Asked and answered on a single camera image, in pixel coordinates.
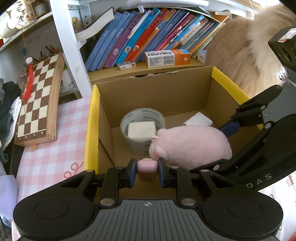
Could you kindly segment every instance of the purple book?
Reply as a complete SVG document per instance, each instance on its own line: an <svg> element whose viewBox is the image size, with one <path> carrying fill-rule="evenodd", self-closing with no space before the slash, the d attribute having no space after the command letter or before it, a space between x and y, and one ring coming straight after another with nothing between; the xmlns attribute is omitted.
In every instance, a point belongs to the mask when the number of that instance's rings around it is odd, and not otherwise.
<svg viewBox="0 0 296 241"><path fill-rule="evenodd" d="M131 23L128 25L128 27L126 28L126 30L123 32L123 34L121 35L121 37L118 40L117 44L112 49L112 51L110 53L110 56L108 57L105 65L104 65L105 68L110 68L112 66L112 64L113 64L114 60L116 59L119 51L121 50L121 48L123 47L124 43L128 39L129 34L133 30L133 28L136 26L136 24L140 21L140 19L142 18L142 16L143 16L142 13L138 13L133 18L133 20L131 21Z"/></svg>

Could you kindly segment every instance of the pig plush ear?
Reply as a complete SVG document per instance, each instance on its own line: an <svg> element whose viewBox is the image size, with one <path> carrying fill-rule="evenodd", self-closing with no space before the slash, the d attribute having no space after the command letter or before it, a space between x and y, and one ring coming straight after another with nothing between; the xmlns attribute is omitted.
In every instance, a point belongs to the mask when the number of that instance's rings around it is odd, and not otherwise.
<svg viewBox="0 0 296 241"><path fill-rule="evenodd" d="M151 136L151 141L156 141L158 140L158 136Z"/></svg>
<svg viewBox="0 0 296 241"><path fill-rule="evenodd" d="M168 160L168 154L167 154L167 152L161 146L156 146L155 149L153 150L153 154L158 159L159 158L163 158L165 160Z"/></svg>

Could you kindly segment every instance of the cardboard box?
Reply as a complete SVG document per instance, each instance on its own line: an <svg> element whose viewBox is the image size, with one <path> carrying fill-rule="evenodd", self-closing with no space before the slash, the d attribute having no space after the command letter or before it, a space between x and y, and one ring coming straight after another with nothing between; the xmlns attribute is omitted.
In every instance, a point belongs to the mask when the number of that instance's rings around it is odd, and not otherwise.
<svg viewBox="0 0 296 241"><path fill-rule="evenodd" d="M141 160L129 151L120 131L121 119L137 108L148 107L163 114L166 128L181 126L201 112L220 127L248 97L215 67L183 69L144 77L127 77L93 86L86 134L85 169L104 173L108 168L127 166L131 158ZM240 150L255 134L257 126L241 128L229 138L233 153ZM140 182L120 190L120 198L174 198L176 191L153 183Z"/></svg>
<svg viewBox="0 0 296 241"><path fill-rule="evenodd" d="M190 53L185 49L157 50L145 52L148 68L190 64Z"/></svg>

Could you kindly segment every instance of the pink checkered tablecloth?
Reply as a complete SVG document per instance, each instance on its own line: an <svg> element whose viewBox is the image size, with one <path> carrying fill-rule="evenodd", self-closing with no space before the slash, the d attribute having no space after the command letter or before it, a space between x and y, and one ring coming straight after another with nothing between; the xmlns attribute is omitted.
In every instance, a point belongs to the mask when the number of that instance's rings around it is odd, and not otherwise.
<svg viewBox="0 0 296 241"><path fill-rule="evenodd" d="M59 105L57 140L39 144L34 152L25 147L17 173L18 202L83 171L89 105L90 97ZM12 223L12 239L19 238Z"/></svg>

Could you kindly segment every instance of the red squiggle pattern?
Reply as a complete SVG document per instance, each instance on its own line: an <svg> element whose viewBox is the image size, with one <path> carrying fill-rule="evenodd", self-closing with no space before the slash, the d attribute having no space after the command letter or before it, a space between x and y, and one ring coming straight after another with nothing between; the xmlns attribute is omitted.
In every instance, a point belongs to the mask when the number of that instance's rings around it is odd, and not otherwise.
<svg viewBox="0 0 296 241"><path fill-rule="evenodd" d="M83 162L81 163L80 166L78 166L78 163L74 162L74 163L71 165L71 170L74 171L74 173L72 174L71 172L66 171L66 172L64 173L64 178L67 179L67 178L69 178L69 177L74 176L74 175L78 172L78 170L82 167L82 165L83 165Z"/></svg>

